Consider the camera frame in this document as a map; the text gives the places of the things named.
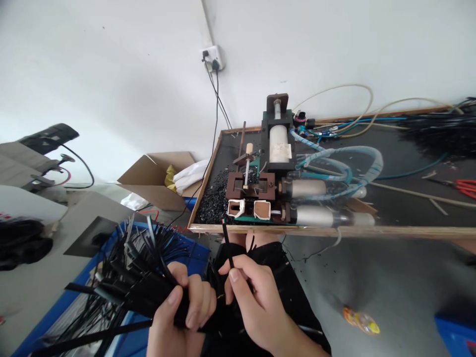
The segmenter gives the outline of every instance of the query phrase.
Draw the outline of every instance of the electrical outlet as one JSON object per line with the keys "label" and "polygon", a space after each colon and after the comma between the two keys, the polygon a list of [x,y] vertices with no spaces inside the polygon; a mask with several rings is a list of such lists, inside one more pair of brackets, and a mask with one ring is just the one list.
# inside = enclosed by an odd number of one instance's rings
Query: electrical outlet
{"label": "electrical outlet", "polygon": [[208,55],[205,56],[205,63],[207,64],[207,68],[209,72],[212,72],[212,62],[213,60],[217,60],[219,67],[218,70],[221,71],[225,68],[225,58],[222,56],[222,50],[219,46],[212,46],[201,50],[202,57],[203,52],[207,51]]}

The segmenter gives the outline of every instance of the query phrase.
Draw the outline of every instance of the red pliers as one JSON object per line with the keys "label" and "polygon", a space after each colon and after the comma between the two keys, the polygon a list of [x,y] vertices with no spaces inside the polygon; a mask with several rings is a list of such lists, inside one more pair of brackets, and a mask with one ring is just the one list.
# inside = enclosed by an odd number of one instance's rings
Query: red pliers
{"label": "red pliers", "polygon": [[451,186],[457,189],[462,194],[465,194],[468,197],[476,199],[476,180],[456,180],[456,181],[445,181],[438,180],[433,178],[427,178],[427,180],[443,184],[445,186]]}

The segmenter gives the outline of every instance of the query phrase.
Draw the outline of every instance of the hand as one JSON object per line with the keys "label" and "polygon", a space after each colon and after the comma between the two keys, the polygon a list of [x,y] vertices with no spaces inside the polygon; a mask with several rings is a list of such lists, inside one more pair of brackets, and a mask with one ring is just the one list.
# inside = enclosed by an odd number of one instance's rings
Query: hand
{"label": "hand", "polygon": [[[198,333],[215,312],[217,295],[210,283],[203,282],[198,274],[187,276],[187,266],[178,262],[168,265],[180,286],[176,286],[154,315],[149,329],[147,357],[200,356],[205,334]],[[174,316],[183,296],[182,287],[188,286],[188,308],[185,324],[188,330],[174,326]]]}
{"label": "hand", "polygon": [[[226,303],[236,296],[244,327],[250,338],[274,356],[327,356],[286,314],[271,268],[256,264],[247,255],[227,260],[218,271],[229,274],[225,282]],[[251,282],[251,292],[246,277]]]}

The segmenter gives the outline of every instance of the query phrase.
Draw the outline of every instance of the brown frame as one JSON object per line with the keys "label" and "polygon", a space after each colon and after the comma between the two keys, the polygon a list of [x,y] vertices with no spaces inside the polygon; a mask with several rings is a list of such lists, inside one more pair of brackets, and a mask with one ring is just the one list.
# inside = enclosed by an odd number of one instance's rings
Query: brown frame
{"label": "brown frame", "polygon": [[[386,112],[380,114],[380,117],[392,117],[401,115],[416,115],[445,110],[446,106],[429,107],[424,109],[404,110]],[[366,115],[363,118],[371,118],[373,115]],[[329,123],[335,121],[345,121],[355,118],[339,117],[319,120],[319,123]],[[247,127],[245,132],[261,131],[261,126]],[[193,221],[200,206],[205,187],[207,186],[210,173],[215,163],[217,155],[217,148],[220,147],[223,134],[240,133],[242,128],[222,130],[218,138],[217,144],[213,151],[210,165],[203,179],[203,185],[197,198],[197,203],[190,216],[188,222],[188,229],[195,233],[222,233],[221,225],[203,225],[196,224]],[[295,236],[318,236],[318,237],[335,237],[337,235],[336,229],[319,228],[319,227],[302,227],[302,226],[228,226],[230,233],[247,233],[250,230],[253,232],[267,232],[275,234],[288,234]],[[473,227],[400,227],[400,226],[375,226],[375,227],[340,227],[342,237],[345,238],[428,238],[428,239],[476,239],[476,228]]]}

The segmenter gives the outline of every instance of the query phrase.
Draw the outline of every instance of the black work surface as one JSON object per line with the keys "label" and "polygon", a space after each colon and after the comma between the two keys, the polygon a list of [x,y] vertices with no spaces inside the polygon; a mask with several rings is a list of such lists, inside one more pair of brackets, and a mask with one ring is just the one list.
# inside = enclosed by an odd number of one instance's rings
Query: black work surface
{"label": "black work surface", "polygon": [[[363,127],[359,125],[347,134],[352,134],[362,129]],[[214,184],[219,181],[223,182],[224,177],[227,177],[230,171],[236,170],[236,166],[232,162],[238,157],[241,133],[238,135],[234,134],[234,136],[222,134],[222,140],[194,223],[220,224],[221,219],[226,218],[228,223],[238,224],[238,222],[233,222],[233,219],[229,219],[226,216],[225,190],[221,189],[217,192],[216,189],[213,189]],[[243,150],[246,144],[251,142],[254,145],[253,150],[258,151],[260,149],[260,139],[260,132],[245,133]],[[399,130],[378,126],[374,126],[368,132],[354,138],[324,139],[320,144],[326,149],[358,145],[371,146],[378,149],[382,153],[384,160],[384,169],[381,176],[411,172],[425,167],[439,158],[438,156],[422,153],[422,150],[413,142],[402,139]],[[312,148],[296,142],[297,154],[312,152],[314,152]],[[354,177],[358,177],[359,174],[365,174],[372,163],[372,159],[369,156],[359,153],[336,154],[332,155],[332,158],[349,165],[353,170]],[[436,170],[437,175],[434,178],[437,179],[476,179],[475,164],[476,160],[474,159],[458,161],[445,159],[442,163],[419,174],[405,178],[378,180],[376,183],[476,204],[476,200],[459,193],[451,187],[421,178]],[[333,167],[321,167],[335,171]],[[448,216],[445,216],[427,198],[391,191],[382,187],[368,185],[367,196],[362,201],[373,203],[373,207],[378,210],[375,221],[376,225],[379,226],[476,227],[476,209],[438,202],[448,213]]]}

